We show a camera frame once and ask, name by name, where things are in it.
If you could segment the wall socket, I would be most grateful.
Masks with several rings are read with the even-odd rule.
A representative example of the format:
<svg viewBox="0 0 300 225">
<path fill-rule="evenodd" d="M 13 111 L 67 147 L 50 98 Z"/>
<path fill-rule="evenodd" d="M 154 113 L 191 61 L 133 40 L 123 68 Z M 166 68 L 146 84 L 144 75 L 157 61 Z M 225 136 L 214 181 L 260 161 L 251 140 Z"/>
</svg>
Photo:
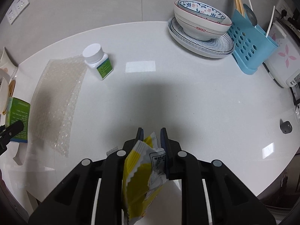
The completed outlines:
<svg viewBox="0 0 300 225">
<path fill-rule="evenodd" d="M 15 9 L 14 6 L 10 6 L 8 11 L 6 12 L 6 18 L 7 18 L 8 22 L 10 23 L 10 25 L 13 24 L 13 22 L 15 21 L 15 19 L 17 17 L 18 17 L 18 11 Z"/>
<path fill-rule="evenodd" d="M 18 14 L 20 14 L 28 5 L 28 0 L 14 0 L 14 7 Z"/>
</svg>

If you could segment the white rice cooker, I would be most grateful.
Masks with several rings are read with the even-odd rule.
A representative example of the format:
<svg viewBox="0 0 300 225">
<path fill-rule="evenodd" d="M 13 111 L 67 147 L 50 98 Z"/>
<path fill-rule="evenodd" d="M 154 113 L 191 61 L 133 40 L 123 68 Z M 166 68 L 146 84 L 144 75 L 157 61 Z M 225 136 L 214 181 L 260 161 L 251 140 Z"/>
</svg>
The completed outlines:
<svg viewBox="0 0 300 225">
<path fill-rule="evenodd" d="M 270 35 L 278 48 L 264 62 L 268 74 L 280 87 L 294 87 L 299 84 L 299 31 L 290 22 L 277 20 Z"/>
</svg>

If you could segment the blue patterned bowl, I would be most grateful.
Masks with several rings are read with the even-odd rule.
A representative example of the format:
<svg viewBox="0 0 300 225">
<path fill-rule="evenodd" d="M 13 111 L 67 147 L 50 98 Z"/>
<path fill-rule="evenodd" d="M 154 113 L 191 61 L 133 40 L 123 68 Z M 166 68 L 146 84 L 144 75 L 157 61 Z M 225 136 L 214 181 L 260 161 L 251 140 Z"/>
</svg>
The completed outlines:
<svg viewBox="0 0 300 225">
<path fill-rule="evenodd" d="M 174 2 L 173 9 L 177 23 L 188 36 L 194 39 L 208 41 L 220 38 L 232 26 L 232 21 L 227 15 L 222 22 L 212 21 L 184 10 L 178 5 L 178 1 Z"/>
</svg>

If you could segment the white pill bottle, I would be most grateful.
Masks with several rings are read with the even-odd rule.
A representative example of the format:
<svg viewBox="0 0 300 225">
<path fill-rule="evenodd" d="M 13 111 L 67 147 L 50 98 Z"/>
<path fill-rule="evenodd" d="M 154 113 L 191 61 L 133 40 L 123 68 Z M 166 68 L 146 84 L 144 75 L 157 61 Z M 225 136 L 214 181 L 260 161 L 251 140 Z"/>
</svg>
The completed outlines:
<svg viewBox="0 0 300 225">
<path fill-rule="evenodd" d="M 91 72 L 100 80 L 105 79 L 113 71 L 109 56 L 103 51 L 99 43 L 88 45 L 83 50 L 82 56 Z"/>
</svg>

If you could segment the white utensil holder cup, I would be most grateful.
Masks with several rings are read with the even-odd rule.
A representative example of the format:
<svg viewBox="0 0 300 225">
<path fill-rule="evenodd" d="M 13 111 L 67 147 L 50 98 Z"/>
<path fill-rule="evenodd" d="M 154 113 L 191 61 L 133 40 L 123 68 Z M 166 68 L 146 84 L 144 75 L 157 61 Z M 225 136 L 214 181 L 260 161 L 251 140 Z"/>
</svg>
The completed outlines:
<svg viewBox="0 0 300 225">
<path fill-rule="evenodd" d="M 18 67 L 15 66 L 15 64 L 13 64 L 12 60 L 8 56 L 6 48 L 3 48 L 0 66 L 1 66 L 1 70 L 6 72 L 11 78 L 14 78 L 18 71 Z"/>
</svg>

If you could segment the left wall socket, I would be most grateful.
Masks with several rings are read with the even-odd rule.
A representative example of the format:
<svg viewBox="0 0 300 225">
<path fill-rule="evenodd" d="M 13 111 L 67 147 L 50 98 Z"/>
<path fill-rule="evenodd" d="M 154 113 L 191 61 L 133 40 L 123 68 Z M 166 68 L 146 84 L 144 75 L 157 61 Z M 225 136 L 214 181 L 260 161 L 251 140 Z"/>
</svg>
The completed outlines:
<svg viewBox="0 0 300 225">
<path fill-rule="evenodd" d="M 15 9 L 14 6 L 10 6 L 8 11 L 6 12 L 6 18 L 7 18 L 8 22 L 10 23 L 10 25 L 13 24 L 13 22 L 15 21 L 15 19 L 17 17 L 18 17 L 18 11 Z"/>
</svg>

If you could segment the white stacked bowls left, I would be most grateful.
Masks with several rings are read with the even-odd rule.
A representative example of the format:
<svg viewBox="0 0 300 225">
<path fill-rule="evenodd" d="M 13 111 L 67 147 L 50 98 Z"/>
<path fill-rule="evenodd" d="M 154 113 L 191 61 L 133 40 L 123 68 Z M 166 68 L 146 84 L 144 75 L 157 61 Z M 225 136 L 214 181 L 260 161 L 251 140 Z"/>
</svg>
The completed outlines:
<svg viewBox="0 0 300 225">
<path fill-rule="evenodd" d="M 1 114 L 5 111 L 7 107 L 7 102 L 9 98 L 9 75 L 1 70 L 1 91 L 0 91 L 0 111 Z"/>
</svg>

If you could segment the yellow snack wrapper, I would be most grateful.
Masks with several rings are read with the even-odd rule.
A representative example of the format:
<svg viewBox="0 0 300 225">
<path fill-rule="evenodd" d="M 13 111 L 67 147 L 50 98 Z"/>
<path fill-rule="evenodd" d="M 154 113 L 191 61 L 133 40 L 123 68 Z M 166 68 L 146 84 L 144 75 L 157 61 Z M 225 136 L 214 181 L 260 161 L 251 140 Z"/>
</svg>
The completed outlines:
<svg viewBox="0 0 300 225">
<path fill-rule="evenodd" d="M 106 154 L 99 201 L 109 218 L 107 224 L 135 224 L 167 181 L 166 153 L 158 146 L 156 134 L 134 141 Z"/>
</svg>

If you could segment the right wall socket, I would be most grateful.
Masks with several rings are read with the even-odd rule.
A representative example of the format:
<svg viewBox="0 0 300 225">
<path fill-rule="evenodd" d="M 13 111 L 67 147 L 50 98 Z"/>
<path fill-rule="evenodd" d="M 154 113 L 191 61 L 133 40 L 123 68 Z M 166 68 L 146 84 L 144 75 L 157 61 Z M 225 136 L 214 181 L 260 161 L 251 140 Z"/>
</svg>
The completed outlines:
<svg viewBox="0 0 300 225">
<path fill-rule="evenodd" d="M 28 5 L 28 0 L 14 0 L 14 7 L 18 14 L 20 14 Z"/>
</svg>

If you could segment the bubble wrap sheet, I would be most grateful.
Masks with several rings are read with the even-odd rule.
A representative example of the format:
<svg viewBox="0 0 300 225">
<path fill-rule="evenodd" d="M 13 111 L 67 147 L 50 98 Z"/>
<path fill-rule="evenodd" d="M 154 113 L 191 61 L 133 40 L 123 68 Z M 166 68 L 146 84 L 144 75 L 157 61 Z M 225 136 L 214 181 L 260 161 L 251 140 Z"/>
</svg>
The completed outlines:
<svg viewBox="0 0 300 225">
<path fill-rule="evenodd" d="M 51 59 L 31 99 L 28 131 L 60 155 L 69 155 L 71 127 L 87 67 L 82 56 Z"/>
</svg>

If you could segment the small black puck device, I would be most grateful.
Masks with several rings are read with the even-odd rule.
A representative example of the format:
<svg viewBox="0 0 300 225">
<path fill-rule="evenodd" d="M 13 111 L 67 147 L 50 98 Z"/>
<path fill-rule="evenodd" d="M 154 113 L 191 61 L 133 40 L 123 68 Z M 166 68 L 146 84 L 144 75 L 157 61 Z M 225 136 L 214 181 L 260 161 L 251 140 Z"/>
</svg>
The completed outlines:
<svg viewBox="0 0 300 225">
<path fill-rule="evenodd" d="M 280 120 L 280 130 L 284 134 L 289 134 L 292 132 L 292 125 L 289 121 Z"/>
</svg>

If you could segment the green white small carton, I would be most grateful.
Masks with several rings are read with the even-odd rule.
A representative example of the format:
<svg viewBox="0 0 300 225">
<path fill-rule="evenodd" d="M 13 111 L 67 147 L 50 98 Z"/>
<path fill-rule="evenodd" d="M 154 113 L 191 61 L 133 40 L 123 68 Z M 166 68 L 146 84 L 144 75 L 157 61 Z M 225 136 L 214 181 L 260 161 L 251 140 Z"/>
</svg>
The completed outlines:
<svg viewBox="0 0 300 225">
<path fill-rule="evenodd" d="M 11 141 L 19 142 L 19 143 L 27 143 L 28 142 L 28 122 L 29 122 L 29 111 L 30 111 L 30 103 L 27 103 L 21 99 L 16 97 L 10 97 L 8 99 L 7 111 L 6 111 L 6 127 L 12 125 L 16 121 L 22 121 L 24 128 L 23 130 L 15 135 Z"/>
</svg>

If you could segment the blue plastic utensil caddy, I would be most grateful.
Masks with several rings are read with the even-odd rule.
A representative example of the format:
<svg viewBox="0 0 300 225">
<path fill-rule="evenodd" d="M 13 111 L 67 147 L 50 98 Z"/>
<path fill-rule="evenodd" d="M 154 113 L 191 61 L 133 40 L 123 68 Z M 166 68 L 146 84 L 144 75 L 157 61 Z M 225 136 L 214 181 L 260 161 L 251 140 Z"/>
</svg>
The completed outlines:
<svg viewBox="0 0 300 225">
<path fill-rule="evenodd" d="M 278 44 L 259 26 L 253 26 L 247 17 L 235 10 L 228 34 L 235 50 L 233 57 L 239 68 L 247 75 L 253 75 L 278 48 Z"/>
</svg>

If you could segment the blue striped plate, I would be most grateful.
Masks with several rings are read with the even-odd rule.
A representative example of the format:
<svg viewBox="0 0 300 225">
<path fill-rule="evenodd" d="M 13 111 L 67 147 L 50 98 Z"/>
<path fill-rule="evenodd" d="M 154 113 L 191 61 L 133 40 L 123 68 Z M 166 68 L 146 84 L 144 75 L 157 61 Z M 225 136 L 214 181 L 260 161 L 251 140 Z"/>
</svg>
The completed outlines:
<svg viewBox="0 0 300 225">
<path fill-rule="evenodd" d="M 228 34 L 217 39 L 200 41 L 188 36 L 175 17 L 169 19 L 168 30 L 179 45 L 203 57 L 222 59 L 233 54 L 235 50 L 234 42 Z"/>
</svg>

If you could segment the wooden coaster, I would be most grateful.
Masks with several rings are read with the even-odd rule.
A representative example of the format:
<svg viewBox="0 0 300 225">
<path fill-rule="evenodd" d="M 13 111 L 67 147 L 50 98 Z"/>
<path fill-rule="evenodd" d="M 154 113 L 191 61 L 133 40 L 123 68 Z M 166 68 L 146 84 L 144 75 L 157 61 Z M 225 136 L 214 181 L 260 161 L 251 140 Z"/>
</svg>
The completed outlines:
<svg viewBox="0 0 300 225">
<path fill-rule="evenodd" d="M 16 85 L 16 80 L 11 80 L 9 83 L 9 97 L 10 98 L 13 96 L 15 85 Z"/>
</svg>

